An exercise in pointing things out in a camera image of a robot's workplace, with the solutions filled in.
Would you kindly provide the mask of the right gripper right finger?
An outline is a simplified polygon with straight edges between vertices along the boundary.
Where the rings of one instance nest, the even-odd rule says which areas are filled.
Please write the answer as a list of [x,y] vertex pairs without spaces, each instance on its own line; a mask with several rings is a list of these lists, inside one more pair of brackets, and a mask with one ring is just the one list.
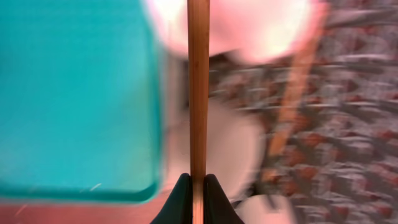
[[244,224],[214,174],[206,175],[203,196],[204,224]]

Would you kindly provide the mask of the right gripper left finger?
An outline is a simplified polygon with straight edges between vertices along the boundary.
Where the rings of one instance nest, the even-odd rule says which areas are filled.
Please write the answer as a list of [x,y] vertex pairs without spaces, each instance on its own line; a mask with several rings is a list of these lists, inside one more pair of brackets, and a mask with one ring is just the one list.
[[150,224],[192,224],[192,178],[183,173]]

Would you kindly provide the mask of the grey shallow bowl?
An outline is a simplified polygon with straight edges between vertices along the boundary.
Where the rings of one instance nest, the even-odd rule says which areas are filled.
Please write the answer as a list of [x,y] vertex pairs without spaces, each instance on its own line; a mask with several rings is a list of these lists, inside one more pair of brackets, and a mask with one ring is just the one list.
[[[181,112],[167,127],[165,191],[174,187],[182,173],[190,172],[189,129],[188,111]],[[264,154],[261,133],[254,116],[209,101],[206,172],[216,175],[230,202],[243,197],[256,177]]]

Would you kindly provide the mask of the large white plate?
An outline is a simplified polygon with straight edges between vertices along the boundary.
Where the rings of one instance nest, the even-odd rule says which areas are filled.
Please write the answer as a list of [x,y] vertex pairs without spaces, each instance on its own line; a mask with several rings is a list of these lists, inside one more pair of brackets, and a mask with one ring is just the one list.
[[[188,57],[186,0],[143,0],[163,46]],[[325,4],[315,0],[210,0],[209,55],[259,65],[300,50],[315,32]]]

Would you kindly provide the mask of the long wooden chopstick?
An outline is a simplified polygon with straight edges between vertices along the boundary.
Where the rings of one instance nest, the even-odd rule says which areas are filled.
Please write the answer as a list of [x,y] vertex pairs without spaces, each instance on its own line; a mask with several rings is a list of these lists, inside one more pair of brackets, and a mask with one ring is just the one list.
[[187,17],[192,223],[204,224],[203,182],[206,176],[210,1],[188,0]]

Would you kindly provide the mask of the small white cup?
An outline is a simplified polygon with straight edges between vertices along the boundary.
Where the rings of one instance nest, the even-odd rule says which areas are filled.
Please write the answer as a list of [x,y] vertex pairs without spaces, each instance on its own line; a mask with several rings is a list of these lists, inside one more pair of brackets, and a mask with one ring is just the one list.
[[245,224],[297,224],[291,203],[281,195],[255,195],[235,209]]

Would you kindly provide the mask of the short wooden chopstick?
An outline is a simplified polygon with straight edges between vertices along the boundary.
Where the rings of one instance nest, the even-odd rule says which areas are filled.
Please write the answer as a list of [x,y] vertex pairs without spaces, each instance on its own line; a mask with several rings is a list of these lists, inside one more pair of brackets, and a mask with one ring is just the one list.
[[317,32],[293,57],[289,80],[279,108],[278,123],[268,150],[268,155],[271,157],[278,157],[282,154],[287,139],[293,130],[297,108],[306,89],[307,77],[315,57],[320,36],[321,34]]

